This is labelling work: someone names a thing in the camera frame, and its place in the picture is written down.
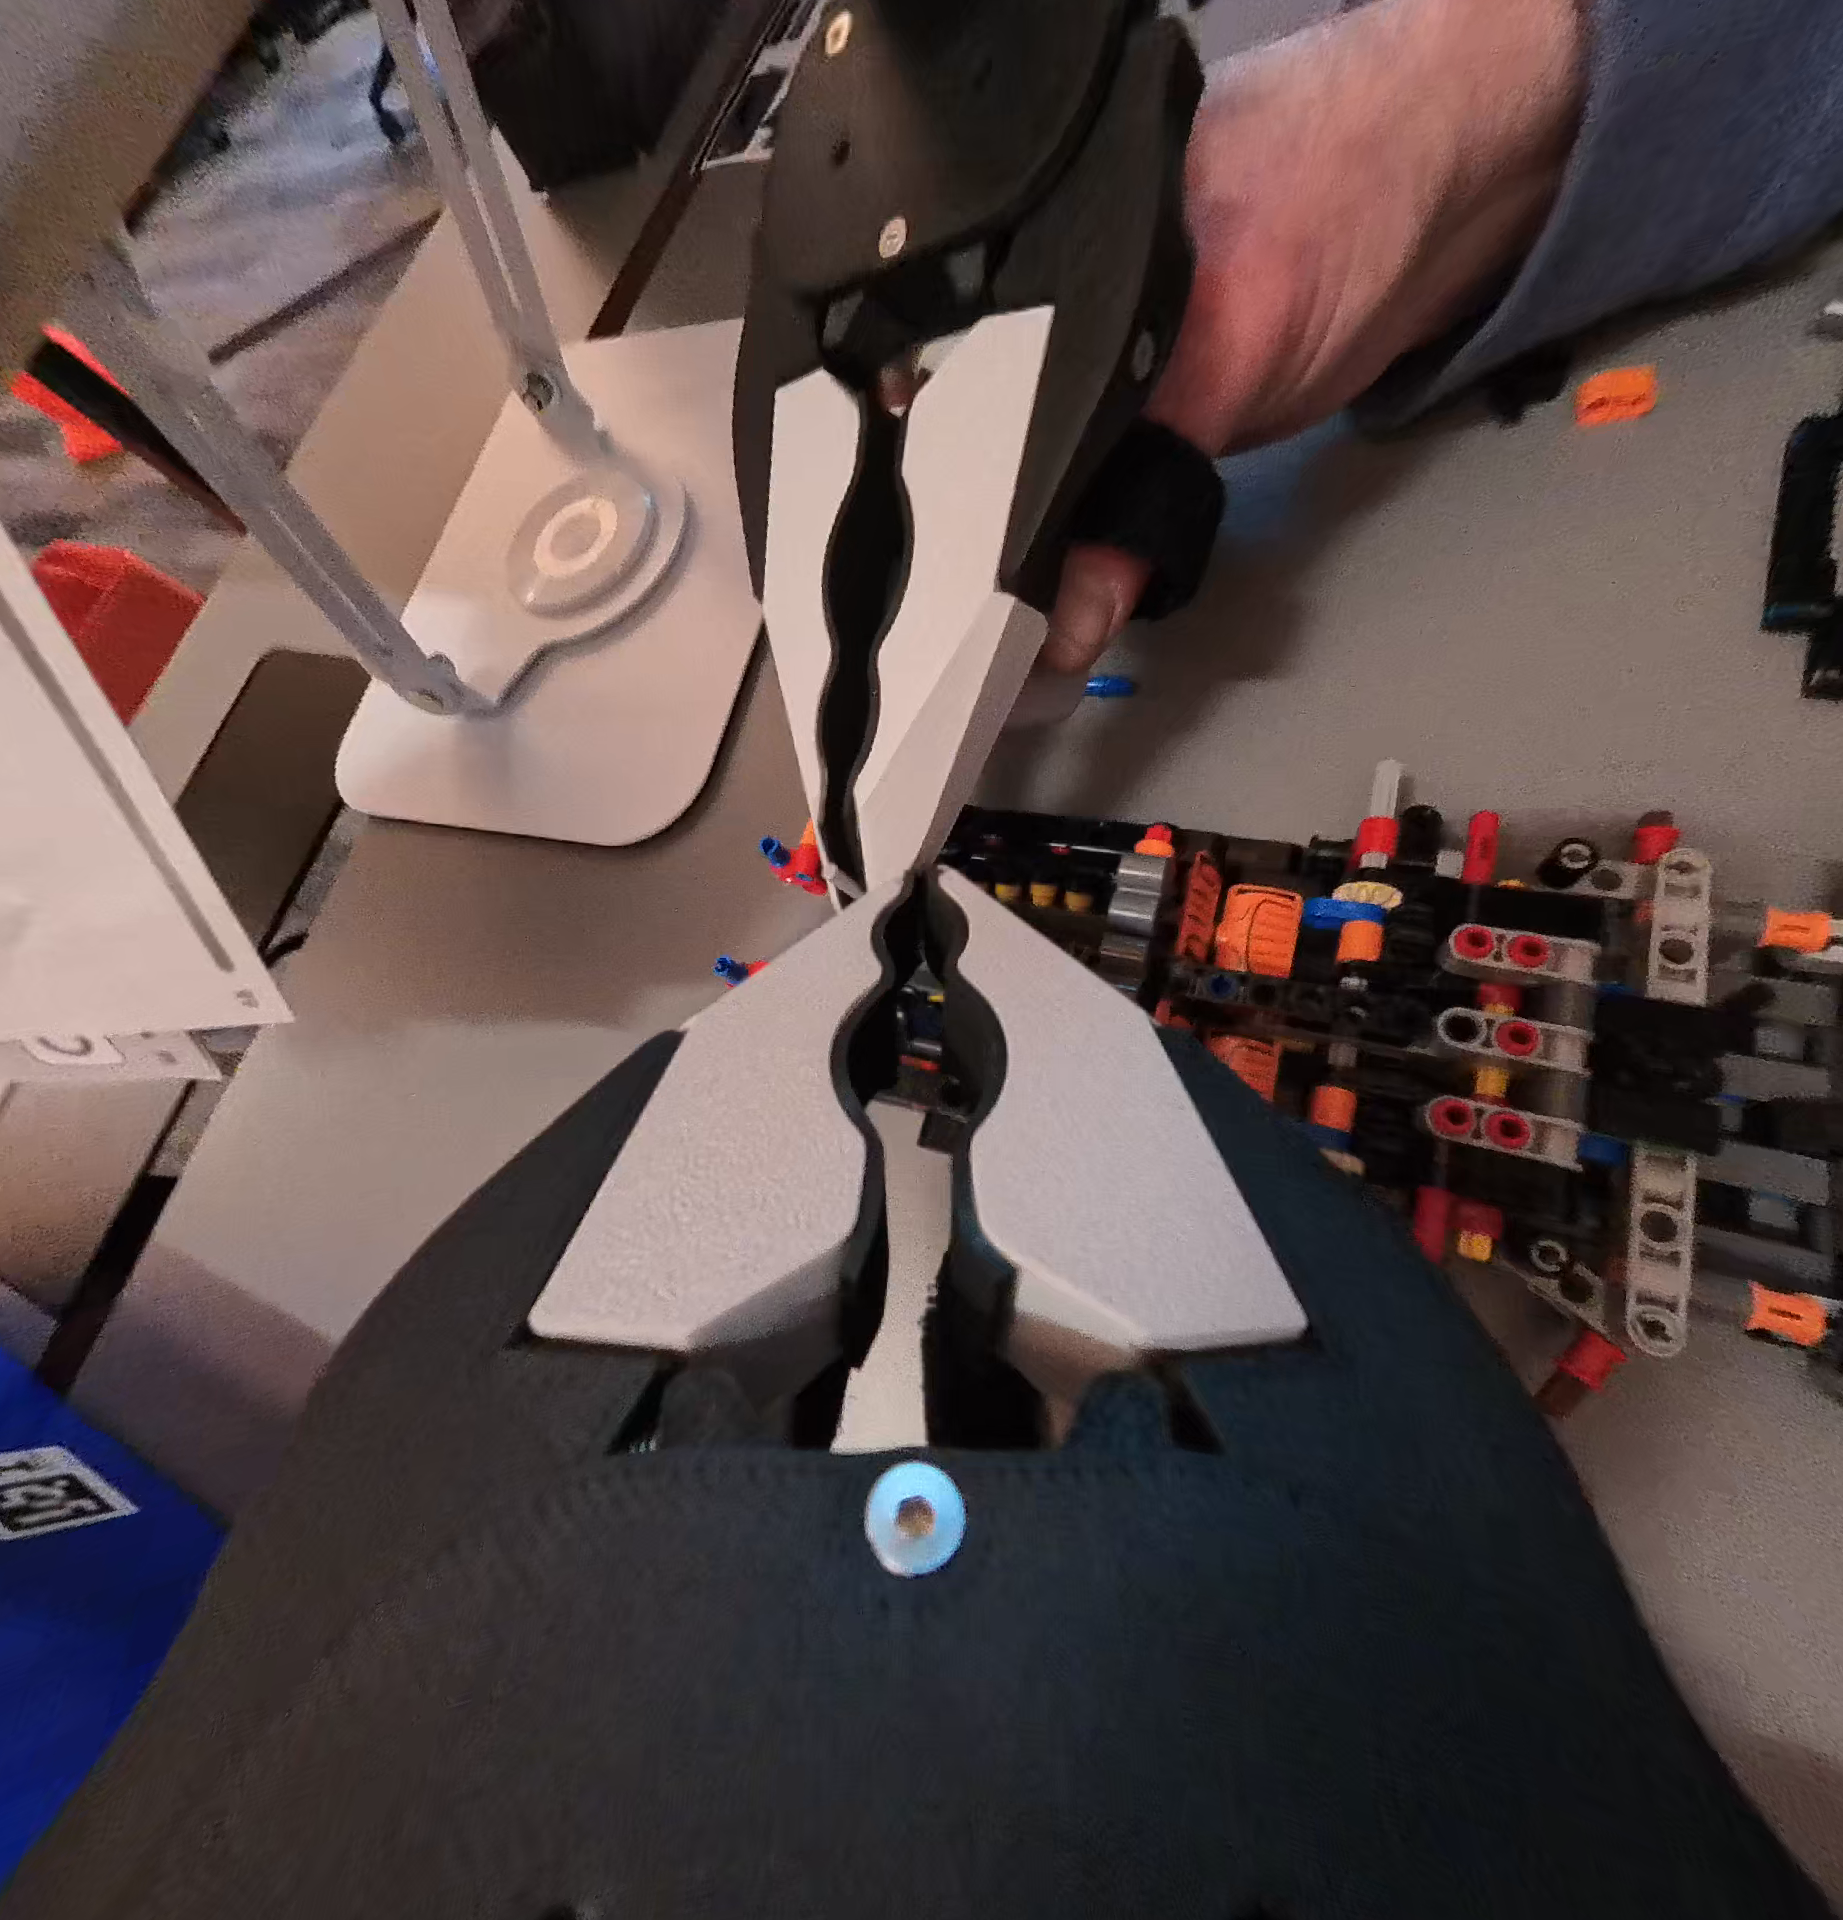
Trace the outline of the white lego instruction booklet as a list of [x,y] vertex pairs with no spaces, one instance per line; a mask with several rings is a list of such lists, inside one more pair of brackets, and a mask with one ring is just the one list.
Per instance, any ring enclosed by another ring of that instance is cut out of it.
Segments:
[[0,523],[0,1089],[194,1082],[291,1009]]

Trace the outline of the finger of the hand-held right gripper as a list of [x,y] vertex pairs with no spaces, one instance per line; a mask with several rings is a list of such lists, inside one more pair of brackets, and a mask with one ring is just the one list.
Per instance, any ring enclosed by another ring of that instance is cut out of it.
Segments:
[[908,579],[874,650],[858,774],[868,890],[926,866],[1017,702],[1046,620],[1000,585],[1053,308],[975,324],[908,409]]
[[774,396],[765,628],[829,882],[862,890],[853,780],[868,728],[869,547],[855,545],[862,400],[817,369]]

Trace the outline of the red plastic container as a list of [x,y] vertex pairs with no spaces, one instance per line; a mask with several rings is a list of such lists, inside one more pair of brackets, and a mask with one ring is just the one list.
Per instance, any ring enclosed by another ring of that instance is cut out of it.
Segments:
[[[187,459],[72,333],[47,325],[9,393],[56,425],[74,465],[127,455],[212,502]],[[188,634],[201,595],[131,548],[89,540],[50,540],[29,571],[117,720],[131,725]]]

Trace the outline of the black lego beam assembly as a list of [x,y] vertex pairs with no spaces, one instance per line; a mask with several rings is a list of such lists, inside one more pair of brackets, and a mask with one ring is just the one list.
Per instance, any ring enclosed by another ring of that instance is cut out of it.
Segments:
[[1782,448],[1758,628],[1805,640],[1799,692],[1843,706],[1843,592],[1835,552],[1843,482],[1843,393],[1797,421]]

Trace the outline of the person's right hand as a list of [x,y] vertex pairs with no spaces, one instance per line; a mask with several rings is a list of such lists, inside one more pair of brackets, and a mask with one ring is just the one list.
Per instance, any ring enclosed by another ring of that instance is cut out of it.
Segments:
[[1570,3],[1379,3],[1223,61],[1147,421],[1207,456],[1281,441],[1477,313],[1558,200],[1585,48]]

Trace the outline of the black orange lego model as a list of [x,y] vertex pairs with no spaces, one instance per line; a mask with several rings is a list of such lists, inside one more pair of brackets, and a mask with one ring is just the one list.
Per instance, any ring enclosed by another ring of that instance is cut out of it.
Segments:
[[1664,811],[1499,866],[1379,763],[1349,837],[970,806],[943,866],[1573,1325],[1567,1412],[1694,1318],[1843,1406],[1843,916],[1725,900]]

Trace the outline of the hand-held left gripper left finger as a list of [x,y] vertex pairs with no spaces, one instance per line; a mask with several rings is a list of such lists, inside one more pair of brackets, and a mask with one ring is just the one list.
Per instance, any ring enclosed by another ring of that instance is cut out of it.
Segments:
[[863,1352],[885,1291],[883,1156],[851,1048],[888,1009],[869,890],[697,1013],[530,1308],[532,1335],[637,1352]]

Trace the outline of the small black lego connector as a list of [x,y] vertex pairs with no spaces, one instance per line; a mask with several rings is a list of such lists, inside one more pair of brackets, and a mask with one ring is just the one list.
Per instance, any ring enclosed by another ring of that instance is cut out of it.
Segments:
[[1492,421],[1518,425],[1535,407],[1553,403],[1573,376],[1573,348],[1567,342],[1529,349],[1486,373],[1480,395]]

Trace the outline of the white book stand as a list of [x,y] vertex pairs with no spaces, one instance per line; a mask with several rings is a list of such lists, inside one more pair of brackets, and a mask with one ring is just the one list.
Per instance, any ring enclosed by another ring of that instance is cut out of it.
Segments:
[[374,5],[503,373],[402,608],[148,298],[122,214],[244,5],[0,5],[0,373],[64,324],[372,686],[336,786],[396,823],[628,847],[701,792],[761,637],[728,412],[740,324],[576,342],[450,5]]

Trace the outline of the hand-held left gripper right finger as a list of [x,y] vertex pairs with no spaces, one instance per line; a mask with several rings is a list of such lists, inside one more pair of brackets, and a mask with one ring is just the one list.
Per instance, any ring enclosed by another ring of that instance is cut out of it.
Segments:
[[959,1242],[1003,1292],[1013,1365],[1145,1365],[1306,1333],[1148,1015],[938,870],[943,1013],[975,1096]]

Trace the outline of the person's right forearm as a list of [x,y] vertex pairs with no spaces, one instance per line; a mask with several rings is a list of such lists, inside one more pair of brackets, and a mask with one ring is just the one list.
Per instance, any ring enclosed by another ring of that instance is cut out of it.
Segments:
[[1585,5],[1584,105],[1496,300],[1349,412],[1391,432],[1510,363],[1759,267],[1843,216],[1843,3]]

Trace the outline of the blue plastic bin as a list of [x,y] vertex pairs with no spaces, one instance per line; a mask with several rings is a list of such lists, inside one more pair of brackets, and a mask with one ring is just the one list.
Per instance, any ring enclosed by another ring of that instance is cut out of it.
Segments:
[[222,1525],[0,1348],[0,1888],[129,1719]]

